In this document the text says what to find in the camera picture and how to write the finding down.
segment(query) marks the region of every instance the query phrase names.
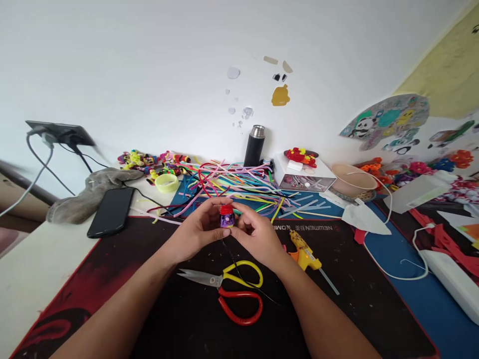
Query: yellow plastic cup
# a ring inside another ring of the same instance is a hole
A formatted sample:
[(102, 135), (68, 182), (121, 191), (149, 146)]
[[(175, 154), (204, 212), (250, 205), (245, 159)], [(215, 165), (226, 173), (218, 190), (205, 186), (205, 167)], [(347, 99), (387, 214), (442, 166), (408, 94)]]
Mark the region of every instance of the yellow plastic cup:
[(172, 174), (158, 176), (155, 180), (155, 186), (161, 193), (172, 193), (180, 187), (178, 177)]

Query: small purple craft figure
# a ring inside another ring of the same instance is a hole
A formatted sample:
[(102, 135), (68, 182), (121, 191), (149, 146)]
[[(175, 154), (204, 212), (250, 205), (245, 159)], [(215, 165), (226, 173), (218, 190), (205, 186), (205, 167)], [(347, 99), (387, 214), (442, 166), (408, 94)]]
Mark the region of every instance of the small purple craft figure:
[(220, 209), (220, 227), (230, 228), (235, 224), (235, 213), (231, 204), (224, 204)]

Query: scissor blade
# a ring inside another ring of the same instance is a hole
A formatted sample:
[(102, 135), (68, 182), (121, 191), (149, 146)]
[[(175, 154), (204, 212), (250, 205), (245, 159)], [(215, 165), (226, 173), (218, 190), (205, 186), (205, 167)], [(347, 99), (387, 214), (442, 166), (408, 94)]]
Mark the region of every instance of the scissor blade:
[(192, 271), (189, 269), (181, 270), (185, 273), (177, 273), (179, 276), (210, 287), (219, 288), (221, 286), (221, 282), (223, 281), (223, 276), (214, 276), (205, 272)]

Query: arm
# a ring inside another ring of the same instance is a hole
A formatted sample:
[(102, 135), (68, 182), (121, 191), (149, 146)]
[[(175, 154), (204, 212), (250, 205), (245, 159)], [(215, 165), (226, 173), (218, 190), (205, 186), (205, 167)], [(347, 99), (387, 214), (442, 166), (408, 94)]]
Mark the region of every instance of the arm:
[(220, 221), (221, 204), (231, 201), (225, 197), (212, 198), (198, 207), (51, 359), (128, 358), (148, 313), (175, 266), (192, 258), (205, 245), (230, 234), (229, 230), (212, 228)]
[(325, 359), (380, 358), (349, 318), (284, 251), (269, 219), (246, 205), (233, 203), (233, 207), (243, 214), (238, 228), (231, 228), (232, 236), (283, 283), (311, 356)]

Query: desk mat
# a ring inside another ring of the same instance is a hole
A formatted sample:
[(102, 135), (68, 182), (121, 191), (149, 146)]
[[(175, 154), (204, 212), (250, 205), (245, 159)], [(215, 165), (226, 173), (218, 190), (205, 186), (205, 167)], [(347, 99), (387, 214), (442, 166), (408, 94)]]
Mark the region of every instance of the desk mat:
[[(124, 231), (101, 239), (41, 313), (12, 358), (50, 357), (107, 301), (175, 231), (175, 225), (151, 218), (131, 217)], [(306, 273), (341, 308), (383, 358), (438, 358), (389, 280), (353, 239), (352, 228), (341, 220), (277, 220), (276, 232), (288, 251), (295, 251), (287, 226), (304, 238), (335, 284), (336, 296), (319, 271)], [(237, 260), (252, 256), (232, 237), (225, 239)], [(220, 275), (231, 258), (220, 242), (203, 248), (179, 268)], [(138, 337), (132, 358), (309, 358), (299, 320), (278, 278), (258, 264), (263, 313), (252, 326), (233, 323), (218, 303), (218, 292), (173, 274), (160, 293)], [(246, 280), (257, 275), (240, 267)], [(244, 290), (225, 281), (225, 290)], [(240, 317), (257, 310), (254, 299), (227, 299)]]
[[(375, 199), (374, 204), (384, 213), (385, 216), (389, 213), (389, 208), (386, 206), (382, 199)], [(471, 242), (464, 237), (461, 233), (455, 230), (447, 220), (444, 219), (439, 213), (438, 209), (432, 208), (424, 208), (422, 206), (416, 207), (416, 210), (422, 214), (426, 215), (430, 219), (434, 221), (436, 224), (442, 223), (444, 225), (444, 231), (449, 235), (449, 237), (459, 246), (461, 252), (470, 257), (479, 257), (479, 251), (475, 249)], [(440, 208), (443, 212), (463, 215), (466, 217), (470, 217), (471, 214), (463, 209), (457, 208), (450, 208), (448, 206), (444, 206)], [(391, 213), (391, 222), (394, 226), (399, 230), (399, 232), (407, 239), (408, 242), (412, 243), (414, 231), (416, 229), (421, 228), (419, 222), (413, 217), (412, 214), (409, 212), (406, 213)], [(433, 247), (436, 245), (434, 244), (434, 236), (427, 233), (425, 230), (419, 231), (417, 234), (416, 244), (419, 250), (422, 249), (429, 249), (432, 250)], [(471, 273), (466, 267), (464, 267), (461, 263), (458, 265), (465, 271), (465, 273), (479, 286), (479, 277), (475, 276)]]

